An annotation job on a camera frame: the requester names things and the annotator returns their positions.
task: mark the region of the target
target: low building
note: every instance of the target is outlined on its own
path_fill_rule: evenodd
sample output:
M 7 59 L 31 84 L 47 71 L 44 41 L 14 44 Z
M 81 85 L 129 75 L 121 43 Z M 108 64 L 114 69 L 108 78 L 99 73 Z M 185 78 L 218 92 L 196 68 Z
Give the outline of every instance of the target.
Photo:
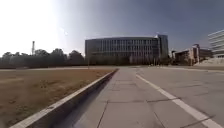
M 200 48 L 199 44 L 175 53 L 175 62 L 183 65 L 194 65 L 209 58 L 212 58 L 212 51 L 210 49 Z
M 168 37 L 113 37 L 85 41 L 91 64 L 150 64 L 168 56 Z

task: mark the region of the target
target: tall building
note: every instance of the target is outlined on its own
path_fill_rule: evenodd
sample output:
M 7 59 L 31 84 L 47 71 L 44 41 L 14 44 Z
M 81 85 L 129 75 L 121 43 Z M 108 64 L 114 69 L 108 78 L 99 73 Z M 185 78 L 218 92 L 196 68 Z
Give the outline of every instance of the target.
M 85 41 L 92 64 L 149 64 L 168 56 L 168 37 L 114 37 Z
M 215 58 L 224 58 L 224 30 L 209 34 L 208 37 L 213 56 Z

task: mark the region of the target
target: road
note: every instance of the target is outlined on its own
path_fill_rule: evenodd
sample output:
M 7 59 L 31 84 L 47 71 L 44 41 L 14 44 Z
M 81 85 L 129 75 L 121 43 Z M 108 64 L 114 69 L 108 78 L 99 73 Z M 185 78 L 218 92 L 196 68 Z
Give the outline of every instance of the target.
M 120 68 L 55 128 L 222 128 L 224 73 Z

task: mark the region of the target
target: glass facade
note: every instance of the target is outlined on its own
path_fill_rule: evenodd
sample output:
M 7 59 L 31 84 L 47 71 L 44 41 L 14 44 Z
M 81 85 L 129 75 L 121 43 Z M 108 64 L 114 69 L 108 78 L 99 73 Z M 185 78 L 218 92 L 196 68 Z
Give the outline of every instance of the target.
M 224 56 L 224 30 L 208 35 L 214 57 Z

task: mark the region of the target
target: white lane marking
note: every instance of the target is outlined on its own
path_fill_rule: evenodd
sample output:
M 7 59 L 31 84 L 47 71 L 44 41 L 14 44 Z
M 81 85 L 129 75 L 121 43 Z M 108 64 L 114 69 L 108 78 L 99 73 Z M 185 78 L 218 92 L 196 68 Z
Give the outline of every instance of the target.
M 182 109 L 184 109 L 187 113 L 189 113 L 190 115 L 192 115 L 198 121 L 207 119 L 205 121 L 202 121 L 202 124 L 204 124 L 206 127 L 208 127 L 208 128 L 223 128 L 221 125 L 217 124 L 212 119 L 208 119 L 209 117 L 206 116 L 205 114 L 203 114 L 203 113 L 197 111 L 196 109 L 192 108 L 191 106 L 187 105 L 182 100 L 177 99 L 177 97 L 175 97 L 175 96 L 171 95 L 170 93 L 166 92 L 165 90 L 163 90 L 159 86 L 157 86 L 157 85 L 149 82 L 148 80 L 142 78 L 140 75 L 136 75 L 136 76 L 139 79 L 143 80 L 144 82 L 148 83 L 150 86 L 152 86 L 154 89 L 156 89 L 157 91 L 159 91 L 161 94 L 163 94 L 167 98 L 169 98 L 169 99 L 175 99 L 175 100 L 171 100 L 171 101 L 174 102 L 175 104 L 177 104 L 178 106 L 180 106 Z

